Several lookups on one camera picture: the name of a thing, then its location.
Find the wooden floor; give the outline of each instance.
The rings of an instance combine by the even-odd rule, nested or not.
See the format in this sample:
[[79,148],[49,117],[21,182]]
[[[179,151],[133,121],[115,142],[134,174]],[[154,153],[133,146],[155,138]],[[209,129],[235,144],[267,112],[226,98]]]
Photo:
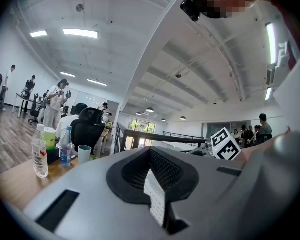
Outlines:
[[[32,116],[22,113],[18,118],[17,112],[12,113],[12,107],[5,108],[6,112],[0,113],[0,174],[32,158],[31,141],[37,127],[28,123]],[[101,157],[110,154],[111,143],[112,136],[109,132]]]

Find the table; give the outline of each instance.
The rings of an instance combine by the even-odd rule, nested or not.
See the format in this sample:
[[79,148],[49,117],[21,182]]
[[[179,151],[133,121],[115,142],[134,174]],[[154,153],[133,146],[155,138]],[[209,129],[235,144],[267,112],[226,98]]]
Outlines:
[[0,197],[3,201],[23,210],[44,188],[78,166],[78,157],[71,166],[62,166],[60,160],[48,166],[46,178],[37,177],[32,159],[0,174]]
[[18,113],[18,118],[20,118],[21,116],[21,111],[22,111],[22,108],[24,106],[24,102],[34,102],[33,99],[30,99],[30,98],[26,98],[26,97],[23,97],[21,96],[20,94],[16,93],[15,95],[15,100],[14,100],[14,104],[13,104],[13,109],[12,109],[12,113],[15,112],[15,106],[16,106],[16,102],[17,102],[17,98],[21,98],[22,99],[22,103],[20,104],[20,107],[19,107],[19,113]]
[[109,133],[109,130],[108,129],[104,129],[103,130],[103,133],[101,134],[98,142],[97,142],[97,153],[96,153],[96,156],[97,158],[100,158],[100,155],[101,155],[101,151],[102,153],[105,152],[105,147],[106,147],[106,142],[107,142],[107,138],[108,138],[108,133]]

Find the water bottle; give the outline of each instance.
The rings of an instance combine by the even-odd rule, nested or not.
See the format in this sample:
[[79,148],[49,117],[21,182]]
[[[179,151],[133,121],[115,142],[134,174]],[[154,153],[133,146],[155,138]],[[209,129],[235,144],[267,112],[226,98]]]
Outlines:
[[40,178],[48,176],[48,159],[47,159],[47,145],[44,137],[45,126],[38,124],[36,126],[36,133],[32,137],[32,154],[33,154],[33,168],[35,174]]
[[66,132],[61,143],[61,151],[60,151],[60,158],[61,158],[61,165],[63,166],[70,166],[71,165],[71,152],[72,152],[72,143],[71,143],[71,126],[66,127]]

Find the blue bottle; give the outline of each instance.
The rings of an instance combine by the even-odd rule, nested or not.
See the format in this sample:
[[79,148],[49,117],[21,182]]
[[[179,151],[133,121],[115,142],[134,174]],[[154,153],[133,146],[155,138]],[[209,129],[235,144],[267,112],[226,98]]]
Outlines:
[[60,159],[61,165],[70,166],[71,165],[71,126],[66,127],[66,132],[61,143]]

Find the railing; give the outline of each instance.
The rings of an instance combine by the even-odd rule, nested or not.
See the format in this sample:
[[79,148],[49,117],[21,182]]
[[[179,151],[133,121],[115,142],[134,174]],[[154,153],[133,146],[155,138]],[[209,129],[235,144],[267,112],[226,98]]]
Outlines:
[[183,138],[181,136],[174,137],[174,136],[158,135],[158,134],[151,134],[151,133],[129,130],[124,126],[122,126],[120,123],[118,123],[115,129],[114,154],[125,151],[127,137],[134,138],[132,149],[137,149],[139,147],[140,139],[158,141],[158,142],[197,144],[199,148],[201,147],[202,143],[206,142],[203,138],[192,137],[192,136],[187,136],[188,138]]
[[[201,138],[201,137],[177,134],[177,133],[172,133],[172,132],[167,132],[167,131],[163,132],[163,136],[170,136],[170,137],[175,137],[175,138],[191,139],[191,140],[204,140],[204,138]],[[186,143],[186,144],[191,145],[191,147],[192,146],[199,147],[197,143]]]

